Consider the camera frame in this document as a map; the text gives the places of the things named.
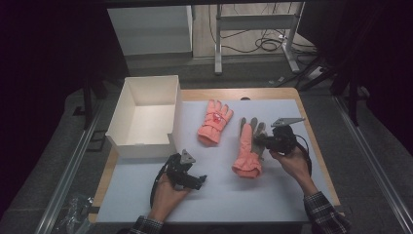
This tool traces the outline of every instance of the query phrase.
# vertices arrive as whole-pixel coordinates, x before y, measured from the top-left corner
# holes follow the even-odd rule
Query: orange glove
[[[261,122],[257,127],[257,118],[252,118],[251,123],[246,123],[246,119],[240,121],[240,151],[238,158],[232,166],[232,170],[238,176],[247,178],[256,178],[261,175],[260,158],[264,152],[265,146],[259,146],[253,142],[253,137],[257,135],[266,135],[265,123]]]
[[[198,129],[198,140],[206,146],[219,143],[221,132],[230,121],[234,111],[225,104],[221,108],[221,101],[211,99],[206,108],[206,118],[203,125]]]

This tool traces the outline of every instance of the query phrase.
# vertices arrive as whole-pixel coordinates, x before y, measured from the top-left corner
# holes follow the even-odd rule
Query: open box
[[[168,157],[180,107],[178,76],[127,77],[106,136],[121,157]]]

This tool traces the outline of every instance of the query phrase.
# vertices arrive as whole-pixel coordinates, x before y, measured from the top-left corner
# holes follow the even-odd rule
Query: glove cuff
[[[201,126],[198,129],[198,140],[206,146],[214,146],[220,139],[221,133],[212,126]]]
[[[241,153],[232,166],[232,171],[240,177],[257,178],[262,173],[261,163],[256,153]]]

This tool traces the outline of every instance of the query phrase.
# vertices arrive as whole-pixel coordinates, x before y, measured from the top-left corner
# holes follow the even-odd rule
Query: plaid sleeve
[[[129,234],[158,234],[163,223],[155,219],[140,216],[131,228]]]
[[[304,197],[304,207],[314,229],[324,234],[349,233],[351,224],[338,214],[325,196],[318,192]]]

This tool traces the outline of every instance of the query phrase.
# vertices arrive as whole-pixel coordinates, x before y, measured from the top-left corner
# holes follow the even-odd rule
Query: metal rail
[[[88,143],[91,140],[103,105],[104,100],[98,99],[96,101],[96,104],[94,106],[94,118],[92,119],[89,127],[83,131],[82,136],[70,158],[70,161],[67,163],[66,169],[64,170],[60,181],[58,182],[55,192],[52,195],[48,207],[45,209],[45,212],[40,219],[40,222],[35,231],[36,234],[49,234],[52,232],[57,216],[63,205],[64,199],[67,195],[67,192],[69,191],[70,185],[72,184],[73,178],[76,175],[79,165],[82,162],[83,155],[85,154],[85,151],[88,147]]]

